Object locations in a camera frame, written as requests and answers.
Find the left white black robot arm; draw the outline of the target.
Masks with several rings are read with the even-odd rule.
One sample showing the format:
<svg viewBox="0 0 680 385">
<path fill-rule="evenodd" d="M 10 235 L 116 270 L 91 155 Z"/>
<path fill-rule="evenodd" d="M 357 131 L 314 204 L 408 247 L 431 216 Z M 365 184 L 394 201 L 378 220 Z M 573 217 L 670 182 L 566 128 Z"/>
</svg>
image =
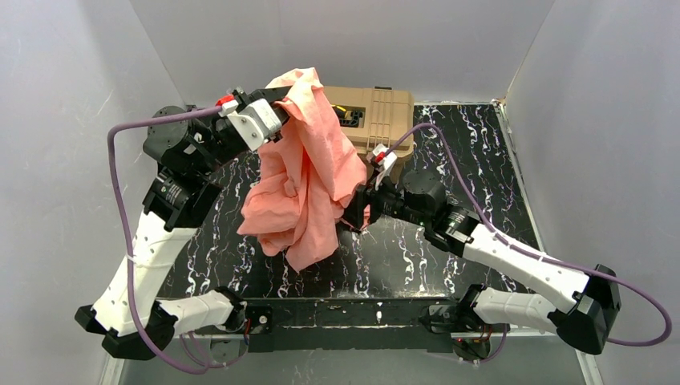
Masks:
<svg viewBox="0 0 680 385">
<path fill-rule="evenodd" d="M 144 153 L 158 172 L 144 197 L 137 230 L 123 231 L 126 253 L 111 283 L 95 303 L 75 313 L 85 331 L 103 336 L 110 356 L 153 359 L 175 337 L 207 326 L 247 332 L 247 304 L 228 288 L 179 300 L 161 300 L 158 293 L 221 194 L 211 175 L 280 138 L 289 118 L 281 106 L 288 91 L 236 89 L 213 107 L 162 107 L 139 122 L 147 131 Z"/>
</svg>

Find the pink jacket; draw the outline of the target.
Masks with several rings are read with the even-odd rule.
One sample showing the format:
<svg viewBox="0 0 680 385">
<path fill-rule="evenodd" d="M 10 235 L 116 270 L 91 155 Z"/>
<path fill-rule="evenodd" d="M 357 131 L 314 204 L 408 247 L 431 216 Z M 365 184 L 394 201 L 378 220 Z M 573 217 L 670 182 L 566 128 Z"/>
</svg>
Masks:
<svg viewBox="0 0 680 385">
<path fill-rule="evenodd" d="M 260 180 L 246 195 L 237 232 L 255 236 L 269 257 L 284 253 L 301 272 L 338 248 L 336 224 L 367 170 L 315 68 L 293 69 L 268 86 L 289 87 L 279 103 L 289 120 L 279 141 L 257 151 Z"/>
</svg>

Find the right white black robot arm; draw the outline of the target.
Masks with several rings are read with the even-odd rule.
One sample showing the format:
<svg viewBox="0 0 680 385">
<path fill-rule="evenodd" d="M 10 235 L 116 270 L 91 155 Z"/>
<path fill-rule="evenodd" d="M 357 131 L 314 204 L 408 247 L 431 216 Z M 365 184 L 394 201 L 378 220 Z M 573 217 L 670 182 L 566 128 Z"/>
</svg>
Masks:
<svg viewBox="0 0 680 385">
<path fill-rule="evenodd" d="M 342 218 L 360 227 L 382 216 L 418 225 L 435 248 L 490 267 L 531 290 L 472 285 L 457 302 L 457 318 L 474 326 L 514 324 L 548 331 L 590 355 L 604 350 L 621 309 L 617 284 L 603 277 L 609 268 L 597 265 L 584 273 L 564 267 L 488 229 L 478 215 L 448 200 L 443 183 L 430 172 L 408 172 L 399 185 L 374 174 L 356 187 Z"/>
</svg>

